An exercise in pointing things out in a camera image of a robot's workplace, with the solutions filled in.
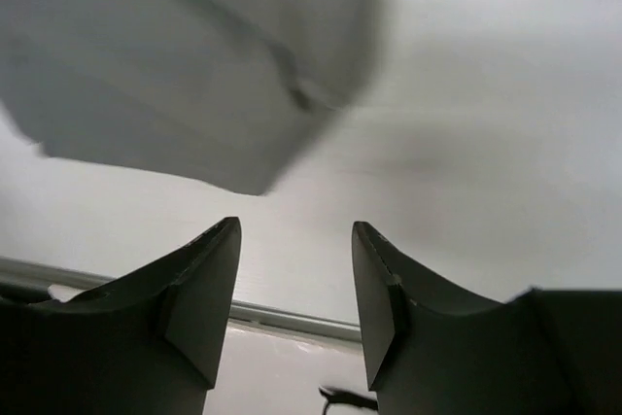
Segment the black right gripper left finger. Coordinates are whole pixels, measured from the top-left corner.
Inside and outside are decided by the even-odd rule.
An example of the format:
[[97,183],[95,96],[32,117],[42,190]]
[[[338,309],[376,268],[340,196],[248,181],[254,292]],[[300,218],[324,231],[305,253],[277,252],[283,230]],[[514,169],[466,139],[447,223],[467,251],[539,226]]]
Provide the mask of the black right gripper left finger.
[[61,301],[1,263],[5,414],[199,414],[215,387],[238,271],[228,217],[168,255]]

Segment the grey pleated skirt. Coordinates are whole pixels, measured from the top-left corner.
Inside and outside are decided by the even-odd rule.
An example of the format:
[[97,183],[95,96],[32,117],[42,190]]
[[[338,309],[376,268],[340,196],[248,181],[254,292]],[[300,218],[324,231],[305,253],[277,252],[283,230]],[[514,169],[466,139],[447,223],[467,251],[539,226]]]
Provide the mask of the grey pleated skirt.
[[267,193],[377,58],[380,0],[1,0],[1,98],[46,156]]

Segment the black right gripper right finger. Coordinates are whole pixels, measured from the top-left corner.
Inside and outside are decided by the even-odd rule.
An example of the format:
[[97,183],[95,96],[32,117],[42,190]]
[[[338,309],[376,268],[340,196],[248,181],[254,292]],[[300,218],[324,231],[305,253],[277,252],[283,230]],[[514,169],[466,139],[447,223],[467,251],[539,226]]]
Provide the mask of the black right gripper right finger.
[[498,302],[356,222],[366,379],[383,414],[617,414],[621,294],[531,289]]

